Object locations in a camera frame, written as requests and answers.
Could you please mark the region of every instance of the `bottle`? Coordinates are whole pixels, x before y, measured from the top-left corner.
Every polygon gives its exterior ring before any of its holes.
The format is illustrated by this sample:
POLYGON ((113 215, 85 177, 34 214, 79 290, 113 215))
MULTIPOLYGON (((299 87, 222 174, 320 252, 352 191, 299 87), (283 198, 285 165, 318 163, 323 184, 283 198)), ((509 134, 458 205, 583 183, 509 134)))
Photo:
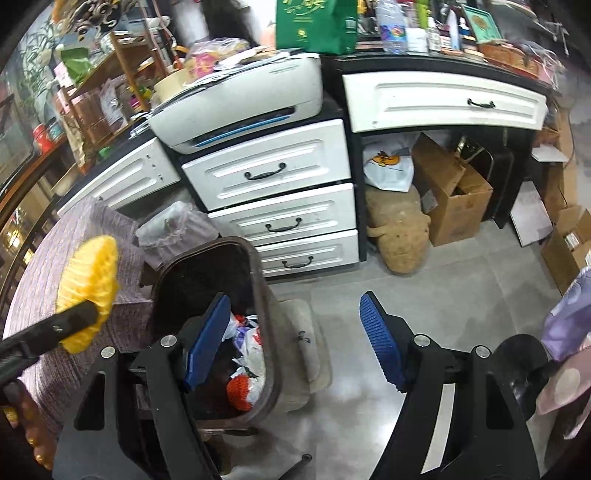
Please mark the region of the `bottle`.
POLYGON ((396 0, 379 0, 376 8, 382 48, 396 55, 408 50, 406 39, 406 19, 396 0))
POLYGON ((441 51, 441 38, 439 36, 439 30, 435 25, 435 19, 429 17, 427 20, 427 42, 429 44, 430 51, 441 51))
POLYGON ((400 4, 402 13, 406 17, 407 28, 418 28, 418 14, 415 2, 403 2, 400 4))
POLYGON ((449 38, 452 41, 452 49, 460 50, 460 33, 457 27, 457 15, 451 8, 447 16, 447 25, 449 26, 449 38))
POLYGON ((417 14, 419 27, 428 29, 429 15, 431 15, 430 0, 417 0, 417 14))

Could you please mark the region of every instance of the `black countertop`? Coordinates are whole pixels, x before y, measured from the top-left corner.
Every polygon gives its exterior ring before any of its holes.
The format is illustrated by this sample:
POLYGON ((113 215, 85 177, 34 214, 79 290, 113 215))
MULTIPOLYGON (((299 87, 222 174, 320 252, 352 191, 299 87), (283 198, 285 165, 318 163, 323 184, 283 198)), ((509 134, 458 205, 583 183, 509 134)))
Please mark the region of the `black countertop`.
MULTIPOLYGON (((344 91, 340 77, 344 74, 365 73, 365 72, 384 72, 384 71, 427 71, 442 73, 457 73, 474 77, 482 77, 499 82, 509 83, 549 96, 552 89, 549 85, 522 77, 491 64, 480 63, 478 61, 450 57, 442 54, 408 54, 392 55, 383 51, 363 51, 351 55, 342 56, 322 56, 323 81, 325 89, 330 93, 325 93, 323 105, 320 113, 314 117, 293 122, 290 124, 271 127, 262 131, 249 133, 240 137, 231 138, 223 143, 216 144, 209 148, 204 148, 192 155, 180 155, 165 146, 171 161, 177 165, 188 163, 196 158, 203 157, 215 151, 234 145, 270 135, 291 128, 302 127, 316 122, 322 122, 335 118, 343 118, 343 107, 345 104, 344 91)), ((118 139, 113 146, 109 157, 102 160, 98 165, 92 168, 86 175, 73 185, 66 195, 64 195, 57 204, 57 208, 65 205, 76 193, 78 193, 91 180, 100 173, 118 162, 122 157, 131 153, 136 148, 155 138, 154 133, 147 129, 136 137, 118 139)))
POLYGON ((118 138, 117 142, 111 146, 111 151, 107 158, 97 163, 86 175, 76 180, 72 188, 57 202, 56 209, 59 210, 63 207, 76 193, 81 191, 91 180, 103 173, 107 168, 155 137, 156 135, 149 128, 135 137, 130 138, 129 132, 127 135, 122 135, 122 138, 118 138))
POLYGON ((552 88, 546 83, 517 75, 490 63, 437 53, 393 55, 384 51, 357 52, 336 57, 323 56, 322 65, 324 71, 333 70, 340 75, 388 71, 457 73, 509 83, 546 96, 552 93, 552 88))
MULTIPOLYGON (((329 96, 325 95, 323 99, 322 109, 320 113, 316 116, 306 118, 304 120, 300 120, 297 122, 279 125, 277 127, 267 128, 265 130, 261 130, 258 132, 253 132, 246 135, 241 135, 240 137, 228 139, 225 142, 220 144, 216 144, 209 148, 204 148, 192 155, 181 155, 171 149, 169 149, 166 145, 163 144, 166 153, 168 154, 170 160, 176 164, 184 164, 195 158, 204 157, 210 153, 215 151, 222 150, 224 148, 232 147, 234 145, 247 142, 249 140, 253 140, 255 138, 264 137, 266 135, 271 135, 273 133, 277 133, 284 130, 289 130, 291 128, 302 127, 303 125, 310 125, 316 122, 323 122, 326 120, 332 120, 335 118, 342 118, 343 111, 337 105, 337 103, 329 96)), ((95 165, 90 171, 84 175, 83 177, 79 178, 72 188, 57 202, 57 209, 64 206, 76 193, 78 193, 82 188, 85 187, 91 180, 96 178, 102 172, 104 172, 107 168, 111 167, 115 163, 117 163, 120 159, 124 156, 128 155, 129 153, 133 152, 136 148, 142 146, 149 140, 156 138, 156 135, 152 132, 151 129, 147 129, 146 131, 140 133, 136 137, 129 138, 123 137, 121 139, 118 138, 118 142, 114 145, 109 153, 109 156, 102 160, 99 164, 95 165)))

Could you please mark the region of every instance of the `cardboard box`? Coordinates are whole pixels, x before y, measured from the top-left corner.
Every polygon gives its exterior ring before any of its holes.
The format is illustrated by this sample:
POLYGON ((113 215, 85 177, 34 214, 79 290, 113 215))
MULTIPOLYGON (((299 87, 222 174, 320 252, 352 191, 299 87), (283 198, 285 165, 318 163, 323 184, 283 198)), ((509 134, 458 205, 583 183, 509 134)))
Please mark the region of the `cardboard box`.
POLYGON ((558 223, 560 211, 575 207, 577 196, 577 164, 574 155, 573 135, 570 129, 569 111, 558 109, 559 138, 556 147, 567 157, 568 163, 550 165, 544 191, 544 206, 552 223, 558 223))
POLYGON ((412 151, 415 185, 423 211, 431 217, 434 246, 476 235, 491 199, 492 187, 468 164, 421 134, 412 151))
POLYGON ((552 223, 558 222, 560 211, 577 205, 577 165, 549 165, 544 193, 544 206, 552 223))
POLYGON ((570 212, 563 215, 561 222, 554 227, 550 239, 542 248, 542 257, 563 295, 579 271, 591 264, 590 249, 591 213, 585 210, 578 218, 576 209, 570 209, 570 212), (564 237, 570 233, 576 236, 579 243, 572 251, 564 240, 564 237))

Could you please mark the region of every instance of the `printer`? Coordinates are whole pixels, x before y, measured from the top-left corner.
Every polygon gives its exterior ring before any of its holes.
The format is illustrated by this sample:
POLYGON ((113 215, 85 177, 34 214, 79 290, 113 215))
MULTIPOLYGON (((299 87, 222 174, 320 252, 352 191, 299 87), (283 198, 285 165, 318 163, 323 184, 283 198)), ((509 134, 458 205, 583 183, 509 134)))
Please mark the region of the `printer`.
POLYGON ((152 111, 154 134, 189 155, 230 138, 315 116, 322 107, 316 54, 273 59, 215 72, 152 111))

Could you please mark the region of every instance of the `plastic bag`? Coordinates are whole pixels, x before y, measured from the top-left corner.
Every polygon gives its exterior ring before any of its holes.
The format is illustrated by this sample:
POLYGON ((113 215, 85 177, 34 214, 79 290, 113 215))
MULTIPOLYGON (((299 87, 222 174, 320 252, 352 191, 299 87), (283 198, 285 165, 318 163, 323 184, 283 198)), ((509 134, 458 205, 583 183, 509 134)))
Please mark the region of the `plastic bag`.
POLYGON ((123 114, 115 92, 116 85, 116 80, 107 79, 100 89, 100 108, 103 110, 105 119, 113 132, 127 125, 127 119, 123 114))
POLYGON ((363 148, 365 183, 381 190, 407 192, 414 176, 413 158, 410 156, 413 145, 414 141, 405 145, 404 141, 396 138, 366 145, 363 148))
POLYGON ((89 50, 85 47, 68 48, 61 51, 61 60, 76 85, 80 85, 92 70, 92 63, 88 57, 89 50))
POLYGON ((185 58, 184 68, 189 71, 191 81, 198 80, 213 72, 214 65, 236 53, 248 50, 250 45, 240 38, 216 38, 193 44, 185 58))
POLYGON ((341 55, 355 51, 356 0, 277 2, 277 48, 341 55))
POLYGON ((215 240, 218 234, 207 214, 180 201, 174 202, 137 231, 146 263, 155 270, 177 255, 215 240))

